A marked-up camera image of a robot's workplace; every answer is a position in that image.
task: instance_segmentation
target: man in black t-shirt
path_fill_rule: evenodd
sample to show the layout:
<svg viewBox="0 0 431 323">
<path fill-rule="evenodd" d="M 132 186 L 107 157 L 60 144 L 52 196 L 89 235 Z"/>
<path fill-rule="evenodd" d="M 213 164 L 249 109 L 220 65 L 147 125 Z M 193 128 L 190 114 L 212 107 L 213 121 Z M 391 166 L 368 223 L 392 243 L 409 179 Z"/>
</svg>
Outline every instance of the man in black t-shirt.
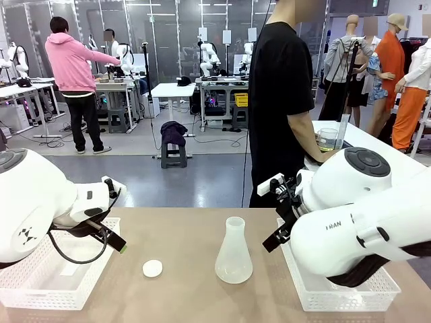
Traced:
<svg viewBox="0 0 431 323">
<path fill-rule="evenodd" d="M 259 197 L 257 186 L 278 173 L 286 179 L 296 177 L 305 153 L 318 162 L 333 155 L 321 153 L 316 144 L 308 113 L 314 108 L 311 56 L 293 29 L 310 18 L 310 8 L 315 12 L 322 4 L 326 1 L 278 0 L 255 45 L 248 91 L 250 207 L 276 207 L 276 196 Z"/>
</svg>

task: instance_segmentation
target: orange jumpsuit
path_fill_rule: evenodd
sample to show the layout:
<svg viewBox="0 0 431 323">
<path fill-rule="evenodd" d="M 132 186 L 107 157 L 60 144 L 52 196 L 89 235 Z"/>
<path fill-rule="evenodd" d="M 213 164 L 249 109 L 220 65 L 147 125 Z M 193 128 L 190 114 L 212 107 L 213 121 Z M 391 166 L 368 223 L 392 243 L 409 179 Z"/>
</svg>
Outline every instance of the orange jumpsuit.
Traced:
<svg viewBox="0 0 431 323">
<path fill-rule="evenodd" d="M 387 31 L 380 44 L 377 46 L 376 53 L 380 59 L 383 73 L 389 72 L 395 74 L 393 80 L 383 80 L 383 89 L 388 91 L 385 110 L 390 111 L 393 109 L 395 99 L 397 98 L 395 86 L 399 80 L 404 77 L 404 50 L 398 38 L 390 31 Z"/>
</svg>

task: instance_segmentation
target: pink hoodie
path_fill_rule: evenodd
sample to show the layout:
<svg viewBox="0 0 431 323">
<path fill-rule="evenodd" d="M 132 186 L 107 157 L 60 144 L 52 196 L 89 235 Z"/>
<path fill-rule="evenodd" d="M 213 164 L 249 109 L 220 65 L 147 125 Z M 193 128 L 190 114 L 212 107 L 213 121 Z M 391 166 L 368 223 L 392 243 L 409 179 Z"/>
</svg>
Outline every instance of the pink hoodie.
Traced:
<svg viewBox="0 0 431 323">
<path fill-rule="evenodd" d="M 45 49 L 60 91 L 96 91 L 87 61 L 120 64 L 118 59 L 89 50 L 63 32 L 51 34 L 46 40 Z"/>
</svg>

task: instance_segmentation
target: white bottle cap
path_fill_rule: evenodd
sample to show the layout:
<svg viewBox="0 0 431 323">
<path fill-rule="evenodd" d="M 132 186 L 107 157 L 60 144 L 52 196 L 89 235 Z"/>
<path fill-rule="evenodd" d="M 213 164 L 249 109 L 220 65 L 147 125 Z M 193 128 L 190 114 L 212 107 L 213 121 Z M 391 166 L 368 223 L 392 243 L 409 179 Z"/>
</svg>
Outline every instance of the white bottle cap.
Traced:
<svg viewBox="0 0 431 323">
<path fill-rule="evenodd" d="M 149 260 L 142 266 L 142 272 L 146 277 L 154 278 L 163 271 L 163 264 L 159 260 Z"/>
</svg>

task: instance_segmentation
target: plastic flask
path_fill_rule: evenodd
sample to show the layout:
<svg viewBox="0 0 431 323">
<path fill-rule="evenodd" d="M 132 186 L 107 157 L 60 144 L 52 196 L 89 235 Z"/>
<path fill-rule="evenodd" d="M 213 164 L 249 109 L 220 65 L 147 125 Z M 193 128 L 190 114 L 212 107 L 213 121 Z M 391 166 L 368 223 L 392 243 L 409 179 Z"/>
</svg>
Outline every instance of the plastic flask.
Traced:
<svg viewBox="0 0 431 323">
<path fill-rule="evenodd" d="M 244 229 L 244 219 L 230 217 L 226 220 L 226 235 L 215 261 L 215 273 L 222 281 L 229 284 L 243 283 L 253 273 Z"/>
</svg>

